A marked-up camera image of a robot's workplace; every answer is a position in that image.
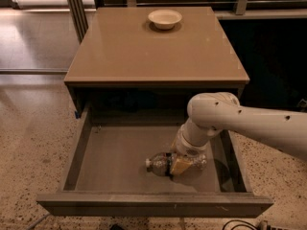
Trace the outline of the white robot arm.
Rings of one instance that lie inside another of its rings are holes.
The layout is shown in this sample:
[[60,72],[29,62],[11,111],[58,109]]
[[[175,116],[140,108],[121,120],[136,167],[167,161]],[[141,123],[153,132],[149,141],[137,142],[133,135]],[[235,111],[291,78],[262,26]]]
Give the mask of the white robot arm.
[[242,106],[228,92],[200,93],[187,105],[188,119],[180,127],[173,151],[197,157],[206,144],[224,130],[307,160],[307,114]]

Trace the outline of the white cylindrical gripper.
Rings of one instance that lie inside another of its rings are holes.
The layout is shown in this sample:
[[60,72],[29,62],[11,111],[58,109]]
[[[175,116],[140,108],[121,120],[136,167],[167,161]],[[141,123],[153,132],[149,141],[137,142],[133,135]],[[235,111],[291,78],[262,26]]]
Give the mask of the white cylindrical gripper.
[[171,152],[177,152],[172,156],[170,174],[173,176],[184,173],[193,165],[189,157],[196,157],[203,154],[206,150],[208,137],[206,130],[199,126],[182,125],[171,145]]

